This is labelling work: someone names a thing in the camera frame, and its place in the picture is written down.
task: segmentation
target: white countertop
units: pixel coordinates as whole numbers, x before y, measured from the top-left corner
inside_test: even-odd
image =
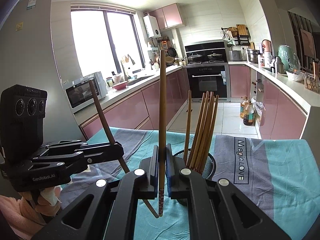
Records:
[[[266,69],[260,68],[258,64],[247,61],[229,61],[228,63],[229,65],[247,65],[258,71],[286,92],[307,113],[310,112],[312,106],[320,107],[320,94],[306,89],[303,83],[288,80],[286,76],[274,74]]]
[[[177,70],[182,69],[182,66],[170,66],[166,68],[166,74],[169,75]],[[151,71],[141,71],[139,72],[138,77],[141,76],[147,76],[147,75],[153,75],[151,77],[146,78],[145,80],[142,80],[140,82],[137,82],[131,86],[127,86],[125,89],[122,90],[109,90],[108,94],[105,98],[100,100],[100,104],[102,109],[107,108],[108,106],[111,106],[115,102],[119,101],[120,99],[132,94],[133,92],[147,86],[148,84],[159,80],[160,79],[160,70],[151,70]],[[75,113],[76,122],[78,125],[82,124],[83,122],[90,119],[92,116],[97,114],[97,109],[94,104],[91,104],[80,111]]]

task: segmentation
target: tile floor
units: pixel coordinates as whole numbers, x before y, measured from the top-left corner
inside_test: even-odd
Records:
[[[190,133],[195,133],[199,117],[201,103],[191,105],[191,124]],[[174,120],[168,131],[186,133],[187,128],[187,109],[186,105],[177,119]],[[214,126],[214,135],[231,135],[258,139],[255,126],[246,126],[239,117],[240,103],[218,103],[217,119]]]

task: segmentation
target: white bowl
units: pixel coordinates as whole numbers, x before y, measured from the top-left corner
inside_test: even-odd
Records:
[[[291,81],[300,82],[303,80],[303,76],[290,73],[289,71],[287,71],[287,75],[288,75],[288,80],[291,80]]]

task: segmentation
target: black mesh basket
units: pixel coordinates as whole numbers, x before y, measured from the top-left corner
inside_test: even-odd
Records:
[[[188,150],[187,161],[189,159],[190,151],[191,149]],[[183,153],[184,153],[184,150],[177,152],[174,156],[183,158]],[[210,180],[212,179],[215,172],[216,172],[216,161],[213,158],[213,156],[209,153],[207,157],[207,161],[205,162],[204,170],[202,172],[202,178]],[[187,199],[183,198],[183,199],[177,199],[177,200],[181,205],[187,206]]]

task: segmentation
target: white water heater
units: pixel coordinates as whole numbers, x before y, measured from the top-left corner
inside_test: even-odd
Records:
[[[146,26],[149,38],[160,38],[160,30],[156,17],[147,15],[143,18],[144,25]]]

